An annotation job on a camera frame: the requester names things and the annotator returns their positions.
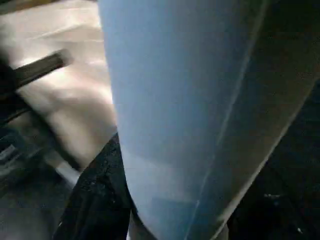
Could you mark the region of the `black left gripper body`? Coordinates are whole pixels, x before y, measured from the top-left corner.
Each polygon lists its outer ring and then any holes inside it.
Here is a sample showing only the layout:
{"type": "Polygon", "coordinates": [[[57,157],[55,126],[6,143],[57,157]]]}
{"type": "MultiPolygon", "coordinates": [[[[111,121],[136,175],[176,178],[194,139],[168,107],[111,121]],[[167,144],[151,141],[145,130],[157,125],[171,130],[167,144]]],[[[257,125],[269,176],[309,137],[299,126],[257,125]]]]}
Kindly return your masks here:
{"type": "Polygon", "coordinates": [[[15,71],[0,64],[0,191],[32,175],[51,148],[49,126],[17,92],[15,71]]]}

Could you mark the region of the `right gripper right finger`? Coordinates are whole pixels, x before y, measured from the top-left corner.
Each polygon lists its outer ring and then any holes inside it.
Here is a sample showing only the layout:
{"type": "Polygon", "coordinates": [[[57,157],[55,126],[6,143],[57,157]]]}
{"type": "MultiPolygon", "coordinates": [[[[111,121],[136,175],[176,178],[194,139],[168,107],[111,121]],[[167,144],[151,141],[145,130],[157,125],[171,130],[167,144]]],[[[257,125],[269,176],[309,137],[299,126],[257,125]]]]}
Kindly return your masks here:
{"type": "Polygon", "coordinates": [[[227,225],[231,240],[318,240],[320,162],[268,161],[227,225]]]}

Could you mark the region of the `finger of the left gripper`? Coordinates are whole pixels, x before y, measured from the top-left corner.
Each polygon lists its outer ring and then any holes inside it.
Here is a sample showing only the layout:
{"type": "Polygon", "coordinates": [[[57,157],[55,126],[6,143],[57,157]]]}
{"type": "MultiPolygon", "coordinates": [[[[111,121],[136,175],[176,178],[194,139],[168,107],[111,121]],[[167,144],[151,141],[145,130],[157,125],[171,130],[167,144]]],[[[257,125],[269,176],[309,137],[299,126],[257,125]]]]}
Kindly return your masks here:
{"type": "Polygon", "coordinates": [[[34,62],[20,66],[14,70],[15,88],[21,88],[41,77],[70,64],[70,56],[66,51],[56,51],[34,62]]]}

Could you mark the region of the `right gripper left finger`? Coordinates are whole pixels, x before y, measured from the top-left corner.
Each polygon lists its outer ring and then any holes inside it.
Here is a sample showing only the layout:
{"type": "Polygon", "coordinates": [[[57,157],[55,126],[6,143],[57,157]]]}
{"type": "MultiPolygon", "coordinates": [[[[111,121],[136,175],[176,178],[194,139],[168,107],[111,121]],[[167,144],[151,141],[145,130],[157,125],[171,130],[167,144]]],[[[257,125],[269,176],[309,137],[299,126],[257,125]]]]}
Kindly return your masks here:
{"type": "Polygon", "coordinates": [[[54,240],[125,240],[132,200],[115,134],[80,174],[54,240]]]}

